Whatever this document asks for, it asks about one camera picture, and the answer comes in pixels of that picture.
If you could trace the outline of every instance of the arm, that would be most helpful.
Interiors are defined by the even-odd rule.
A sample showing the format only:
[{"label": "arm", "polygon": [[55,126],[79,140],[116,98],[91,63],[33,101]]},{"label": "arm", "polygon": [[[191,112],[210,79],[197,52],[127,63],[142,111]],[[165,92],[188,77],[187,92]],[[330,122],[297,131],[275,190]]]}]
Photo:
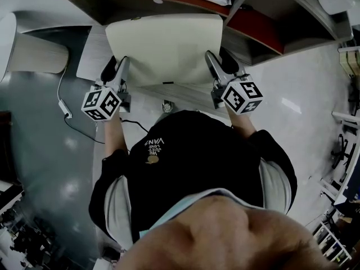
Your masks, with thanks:
[{"label": "arm", "polygon": [[287,176],[291,187],[291,206],[295,199],[298,183],[289,157],[267,131],[260,130],[257,132],[246,114],[236,115],[229,108],[227,111],[234,130],[257,150],[266,164],[275,163]]},{"label": "arm", "polygon": [[229,114],[232,127],[242,138],[248,139],[257,131],[246,114],[236,115],[227,106],[226,110]]},{"label": "arm", "polygon": [[126,146],[122,123],[120,121],[119,111],[110,121],[105,122],[105,155],[111,156],[115,150],[124,150],[128,155],[128,148]]}]

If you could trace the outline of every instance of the white sleeve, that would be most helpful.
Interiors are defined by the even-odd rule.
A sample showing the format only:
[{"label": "white sleeve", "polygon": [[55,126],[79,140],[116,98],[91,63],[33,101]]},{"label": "white sleeve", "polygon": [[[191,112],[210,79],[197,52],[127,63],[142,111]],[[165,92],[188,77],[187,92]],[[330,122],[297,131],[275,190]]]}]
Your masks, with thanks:
[{"label": "white sleeve", "polygon": [[105,196],[105,221],[109,235],[125,250],[133,245],[131,234],[131,204],[128,181],[121,176],[115,180]]},{"label": "white sleeve", "polygon": [[260,177],[265,209],[287,213],[291,204],[291,187],[284,171],[274,162],[261,159]]}]

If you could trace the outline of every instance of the black cable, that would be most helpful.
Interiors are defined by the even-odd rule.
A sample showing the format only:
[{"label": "black cable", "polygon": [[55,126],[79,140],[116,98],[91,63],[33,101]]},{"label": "black cable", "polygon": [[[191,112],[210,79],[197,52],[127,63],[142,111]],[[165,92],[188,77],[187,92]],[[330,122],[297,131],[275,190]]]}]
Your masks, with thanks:
[{"label": "black cable", "polygon": [[81,130],[78,130],[78,129],[74,128],[73,126],[71,126],[71,125],[66,121],[66,117],[68,117],[68,116],[67,116],[67,115],[64,116],[64,122],[65,122],[66,125],[69,126],[71,129],[73,129],[73,130],[81,133],[82,135],[90,138],[92,141],[95,141],[95,142],[100,143],[100,144],[105,144],[104,142],[97,141],[97,140],[95,140],[94,138],[92,138],[90,135],[88,135],[88,134],[82,132]]},{"label": "black cable", "polygon": [[308,226],[309,224],[313,223],[316,219],[320,218],[321,216],[323,216],[323,214],[320,214],[318,217],[312,219],[308,224],[306,224],[304,227]]},{"label": "black cable", "polygon": [[[92,141],[95,141],[95,142],[100,143],[100,144],[105,144],[104,142],[100,142],[100,141],[98,141],[98,140],[95,140],[95,139],[94,139],[93,137],[91,137],[90,135],[88,135],[88,134],[82,132],[81,130],[76,129],[76,128],[74,128],[73,126],[71,126],[71,125],[66,121],[66,118],[67,118],[67,117],[68,117],[67,115],[64,116],[64,122],[65,122],[66,125],[69,126],[71,129],[73,129],[73,130],[79,132],[80,134],[82,134],[82,135],[90,138]],[[120,118],[120,121],[121,121],[121,122],[128,122],[128,123],[137,124],[137,125],[139,125],[139,126],[141,127],[141,129],[143,129],[146,133],[148,133],[148,130],[146,130],[138,121],[123,120],[123,119],[121,119],[121,118]]]},{"label": "black cable", "polygon": [[121,118],[120,118],[120,121],[121,122],[129,122],[129,123],[138,124],[141,127],[141,129],[143,129],[146,133],[148,133],[148,130],[146,130],[138,121],[131,121],[131,120],[125,120],[125,119],[123,120]]}]

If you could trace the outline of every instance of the black t-shirt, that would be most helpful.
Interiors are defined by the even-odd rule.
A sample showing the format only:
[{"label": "black t-shirt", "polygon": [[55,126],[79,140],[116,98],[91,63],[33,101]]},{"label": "black t-shirt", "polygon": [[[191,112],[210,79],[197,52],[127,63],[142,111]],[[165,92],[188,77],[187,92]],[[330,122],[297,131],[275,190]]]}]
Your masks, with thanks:
[{"label": "black t-shirt", "polygon": [[128,179],[133,241],[187,195],[225,188],[247,203],[263,206],[260,158],[287,175],[293,202],[297,183],[291,162],[264,131],[244,140],[235,130],[205,114],[181,111],[154,125],[127,157],[122,150],[103,160],[90,215],[105,233],[104,201],[120,175]]}]

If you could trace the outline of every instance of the power plug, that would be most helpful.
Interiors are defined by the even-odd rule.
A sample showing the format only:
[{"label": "power plug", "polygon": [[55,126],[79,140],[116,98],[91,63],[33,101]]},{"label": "power plug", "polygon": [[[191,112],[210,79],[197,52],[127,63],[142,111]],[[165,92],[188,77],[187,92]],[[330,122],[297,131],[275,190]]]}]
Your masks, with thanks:
[{"label": "power plug", "polygon": [[71,119],[73,117],[69,108],[67,107],[67,105],[65,104],[65,102],[62,99],[58,102],[58,105],[60,106],[62,112],[64,112],[64,115],[66,116],[66,118]]}]

